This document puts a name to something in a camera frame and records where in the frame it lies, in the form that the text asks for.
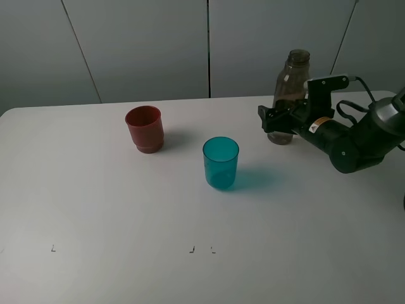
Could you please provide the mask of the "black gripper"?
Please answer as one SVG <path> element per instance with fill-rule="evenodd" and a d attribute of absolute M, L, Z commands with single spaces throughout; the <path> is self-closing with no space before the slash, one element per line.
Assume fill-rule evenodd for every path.
<path fill-rule="evenodd" d="M 264 132 L 292 132 L 299 135 L 335 135 L 335 110 L 329 100 L 305 100 L 290 113 L 275 108 L 258 106 L 261 128 Z"/>

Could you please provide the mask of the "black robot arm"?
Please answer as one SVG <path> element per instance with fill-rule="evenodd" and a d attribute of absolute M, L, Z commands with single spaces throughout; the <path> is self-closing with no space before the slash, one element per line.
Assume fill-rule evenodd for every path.
<path fill-rule="evenodd" d="M 332 108 L 331 90 L 308 91 L 292 108 L 259 106 L 266 133 L 297 134 L 329 156 L 332 165 L 349 174 L 373 167 L 404 142 L 404 91 L 363 108 L 342 100 Z"/>

